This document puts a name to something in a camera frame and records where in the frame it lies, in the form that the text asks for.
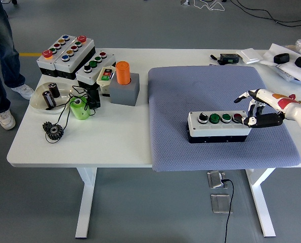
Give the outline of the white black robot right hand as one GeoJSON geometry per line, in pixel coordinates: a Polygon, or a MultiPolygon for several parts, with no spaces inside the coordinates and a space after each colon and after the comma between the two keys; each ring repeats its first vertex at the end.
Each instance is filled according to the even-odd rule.
{"type": "Polygon", "coordinates": [[[301,102],[265,89],[250,90],[234,102],[251,97],[248,117],[236,116],[235,121],[250,128],[279,126],[284,119],[294,120],[301,128],[301,102]]]}

